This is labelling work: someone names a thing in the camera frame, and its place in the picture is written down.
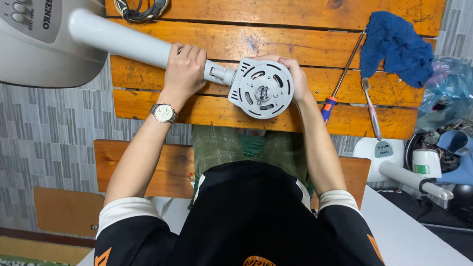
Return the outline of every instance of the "metal watch strap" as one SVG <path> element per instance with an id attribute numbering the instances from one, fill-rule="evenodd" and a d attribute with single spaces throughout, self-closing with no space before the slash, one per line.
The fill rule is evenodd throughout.
<path id="1" fill-rule="evenodd" d="M 173 110 L 173 117 L 171 117 L 171 120 L 169 121 L 166 121 L 165 123 L 174 123 L 176 122 L 177 120 L 177 114 L 176 112 L 174 111 L 174 108 L 170 105 L 170 104 L 153 104 L 153 106 L 151 106 L 151 109 L 149 110 L 149 113 L 152 114 L 154 116 L 154 111 L 156 110 L 156 108 L 160 105 L 167 105 L 169 107 L 171 107 L 171 109 Z"/>

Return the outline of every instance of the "fan motor housing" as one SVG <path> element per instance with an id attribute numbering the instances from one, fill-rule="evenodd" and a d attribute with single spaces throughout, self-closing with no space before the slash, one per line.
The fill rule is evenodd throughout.
<path id="1" fill-rule="evenodd" d="M 235 72 L 228 100 L 251 117 L 268 119 L 282 113 L 293 95 L 294 82 L 283 64 L 244 57 Z"/>

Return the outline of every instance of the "blue towel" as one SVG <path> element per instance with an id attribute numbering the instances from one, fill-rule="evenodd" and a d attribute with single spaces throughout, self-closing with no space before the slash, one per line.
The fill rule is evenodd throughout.
<path id="1" fill-rule="evenodd" d="M 387 11 L 373 12 L 366 33 L 359 63 L 361 78 L 373 76 L 383 59 L 385 71 L 396 73 L 412 87 L 422 88 L 433 76 L 432 46 L 417 35 L 410 22 Z"/>

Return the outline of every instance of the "hand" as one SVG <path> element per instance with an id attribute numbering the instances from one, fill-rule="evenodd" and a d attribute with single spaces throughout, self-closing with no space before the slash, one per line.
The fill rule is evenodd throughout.
<path id="1" fill-rule="evenodd" d="M 176 112 L 180 111 L 187 100 L 205 86 L 206 60 L 207 53 L 197 46 L 173 44 L 158 103 L 170 104 Z"/>
<path id="2" fill-rule="evenodd" d="M 299 63 L 294 58 L 282 57 L 275 54 L 267 54 L 262 56 L 256 57 L 249 57 L 253 60 L 271 60 L 275 62 L 279 62 L 286 66 L 291 73 L 292 80 L 294 81 L 294 96 L 292 97 L 292 101 L 295 103 L 299 103 L 303 100 L 307 95 L 312 95 L 312 92 L 309 90 L 309 86 L 307 84 L 306 74 L 302 71 L 299 66 Z"/>

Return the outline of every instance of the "wristwatch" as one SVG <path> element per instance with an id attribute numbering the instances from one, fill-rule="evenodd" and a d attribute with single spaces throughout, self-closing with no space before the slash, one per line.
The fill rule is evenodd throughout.
<path id="1" fill-rule="evenodd" d="M 174 108 L 169 104 L 153 104 L 149 113 L 162 123 L 174 123 L 177 119 Z"/>

